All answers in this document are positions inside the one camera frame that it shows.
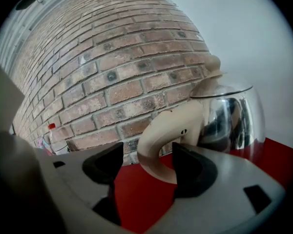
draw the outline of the black rectangular slot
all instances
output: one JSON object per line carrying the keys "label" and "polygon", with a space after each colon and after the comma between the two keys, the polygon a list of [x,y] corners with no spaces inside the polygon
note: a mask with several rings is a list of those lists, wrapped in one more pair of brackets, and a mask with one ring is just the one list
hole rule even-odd
{"label": "black rectangular slot", "polygon": [[271,203],[271,199],[259,187],[259,185],[245,187],[243,188],[243,190],[248,196],[257,214],[259,214],[263,209],[265,209]]}

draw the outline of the red bottle cap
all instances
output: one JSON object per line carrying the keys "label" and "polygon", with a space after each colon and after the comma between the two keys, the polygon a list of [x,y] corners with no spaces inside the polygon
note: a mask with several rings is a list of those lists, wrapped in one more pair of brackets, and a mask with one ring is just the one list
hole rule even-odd
{"label": "red bottle cap", "polygon": [[48,128],[49,128],[49,130],[55,128],[55,124],[54,123],[51,123],[50,125],[48,125]]}

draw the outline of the kettle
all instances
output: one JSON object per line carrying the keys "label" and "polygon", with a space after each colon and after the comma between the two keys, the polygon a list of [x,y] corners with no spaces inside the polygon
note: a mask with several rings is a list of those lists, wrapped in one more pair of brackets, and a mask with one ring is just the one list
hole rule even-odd
{"label": "kettle", "polygon": [[177,179],[175,171],[160,162],[159,152],[178,138],[182,144],[237,155],[255,164],[261,157],[265,120],[255,88],[221,72],[216,56],[205,56],[205,68],[207,75],[188,101],[162,111],[140,137],[137,157],[141,166],[164,182],[177,184]]}

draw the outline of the beige curved handle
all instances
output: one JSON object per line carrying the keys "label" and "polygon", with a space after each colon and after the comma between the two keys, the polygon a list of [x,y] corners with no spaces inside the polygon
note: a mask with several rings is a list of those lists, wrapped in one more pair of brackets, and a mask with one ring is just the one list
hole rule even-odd
{"label": "beige curved handle", "polygon": [[203,112],[203,104],[197,100],[161,112],[144,130],[138,143],[138,160],[144,170],[159,180],[177,184],[175,171],[160,162],[159,152],[165,144],[179,137],[182,143],[196,145]]}

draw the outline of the bottle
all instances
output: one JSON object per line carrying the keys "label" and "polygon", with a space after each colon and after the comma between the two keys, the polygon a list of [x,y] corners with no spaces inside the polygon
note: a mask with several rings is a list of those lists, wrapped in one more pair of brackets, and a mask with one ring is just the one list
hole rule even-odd
{"label": "bottle", "polygon": [[49,139],[50,139],[50,143],[51,143],[52,152],[55,153],[56,155],[70,153],[70,149],[68,148],[68,145],[65,140],[57,141],[52,136],[52,131],[55,130],[55,124],[51,123],[50,125],[48,125],[48,129],[50,130]]}

